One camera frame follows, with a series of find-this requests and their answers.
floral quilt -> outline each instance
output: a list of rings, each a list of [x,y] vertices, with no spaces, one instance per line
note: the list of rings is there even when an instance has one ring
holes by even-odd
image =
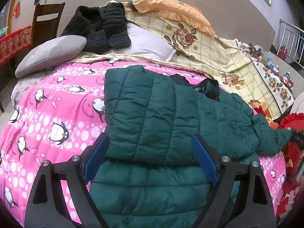
[[[170,65],[150,59],[154,63],[209,74],[223,89],[237,93],[246,102],[266,103],[273,119],[294,102],[279,78],[242,50],[237,40],[210,36],[185,22],[164,19],[151,12],[139,13],[127,3],[124,5],[128,21],[156,33],[177,50]]]

red tablecloth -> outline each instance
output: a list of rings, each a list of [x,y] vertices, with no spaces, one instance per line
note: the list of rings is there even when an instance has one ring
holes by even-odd
[[[0,66],[31,46],[32,26],[21,28],[0,39]]]

blue gripper pad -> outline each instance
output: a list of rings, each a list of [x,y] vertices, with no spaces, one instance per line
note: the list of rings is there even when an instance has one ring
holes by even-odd
[[[192,136],[191,144],[194,155],[197,158],[197,161],[199,162],[201,168],[203,169],[207,181],[212,182],[212,184],[216,186],[219,182],[219,178],[217,177],[215,163],[206,151],[204,145],[198,139],[197,135]]]
[[[105,155],[110,146],[110,138],[106,133],[101,133],[100,137],[101,139],[99,137],[97,138],[96,143],[98,144],[85,164],[82,178],[84,182],[92,181],[100,165],[105,161]]]

jacket sleeve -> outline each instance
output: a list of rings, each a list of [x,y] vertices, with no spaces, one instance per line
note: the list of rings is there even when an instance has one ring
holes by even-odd
[[[259,156],[268,157],[277,154],[293,136],[293,131],[289,129],[271,128],[262,114],[252,116],[251,121],[260,141],[256,150]]]
[[[273,129],[269,126],[262,114],[254,115],[250,106],[236,93],[231,94],[235,101],[235,108],[245,113],[254,127],[259,138],[259,146],[256,153],[259,156],[273,156],[283,149],[293,135],[288,129]]]

white pillow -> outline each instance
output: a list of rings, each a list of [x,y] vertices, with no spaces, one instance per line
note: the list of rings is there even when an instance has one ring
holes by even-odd
[[[109,53],[139,55],[169,62],[176,50],[155,33],[149,32],[133,23],[127,23],[131,46],[123,49],[111,49]]]

